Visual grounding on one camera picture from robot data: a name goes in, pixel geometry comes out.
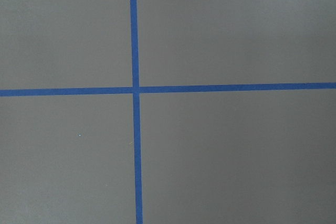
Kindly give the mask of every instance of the gray floor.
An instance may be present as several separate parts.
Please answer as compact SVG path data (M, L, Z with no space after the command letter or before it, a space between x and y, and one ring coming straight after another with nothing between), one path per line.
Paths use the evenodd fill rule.
M140 85L335 82L335 0L138 0ZM0 90L132 86L130 0L0 0ZM141 94L143 218L336 222L336 91ZM131 94L0 98L0 223L135 223Z

